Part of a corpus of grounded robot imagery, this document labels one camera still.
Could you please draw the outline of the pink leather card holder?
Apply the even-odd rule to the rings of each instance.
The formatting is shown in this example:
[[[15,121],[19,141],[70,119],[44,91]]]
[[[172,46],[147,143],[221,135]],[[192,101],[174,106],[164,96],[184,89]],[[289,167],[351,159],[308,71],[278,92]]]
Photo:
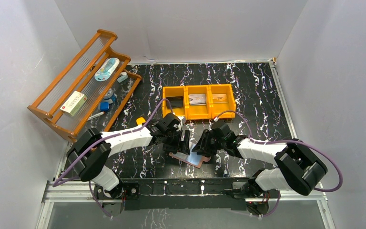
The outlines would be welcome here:
[[[189,143],[189,147],[190,147],[190,154],[186,155],[184,153],[181,152],[177,152],[177,153],[169,153],[169,156],[178,159],[179,161],[182,161],[188,165],[191,165],[195,168],[201,168],[202,164],[207,163],[210,161],[210,157],[205,157],[202,155],[198,155],[196,152],[193,152],[193,148],[196,145],[195,142],[190,142]]]

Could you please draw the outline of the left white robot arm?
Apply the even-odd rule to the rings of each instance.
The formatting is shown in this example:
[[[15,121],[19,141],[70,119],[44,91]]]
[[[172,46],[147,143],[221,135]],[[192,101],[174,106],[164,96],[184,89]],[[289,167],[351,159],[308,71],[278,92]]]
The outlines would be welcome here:
[[[119,198],[123,184],[120,177],[105,165],[107,159],[137,147],[164,144],[177,149],[184,122],[183,116],[168,113],[162,119],[121,131],[99,132],[91,128],[73,144],[66,156],[70,163],[75,164],[73,170],[81,181],[92,181],[101,186],[109,197]]]

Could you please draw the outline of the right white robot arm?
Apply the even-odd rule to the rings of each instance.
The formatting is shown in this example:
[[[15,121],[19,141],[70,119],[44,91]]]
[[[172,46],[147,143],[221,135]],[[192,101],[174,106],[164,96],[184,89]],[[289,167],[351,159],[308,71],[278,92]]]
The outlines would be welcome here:
[[[240,187],[222,191],[225,195],[260,198],[268,191],[293,190],[307,196],[327,174],[326,165],[301,140],[281,143],[258,141],[236,135],[222,120],[204,130],[193,151],[211,157],[223,150],[241,159],[256,159],[275,165],[275,169],[260,169]]]

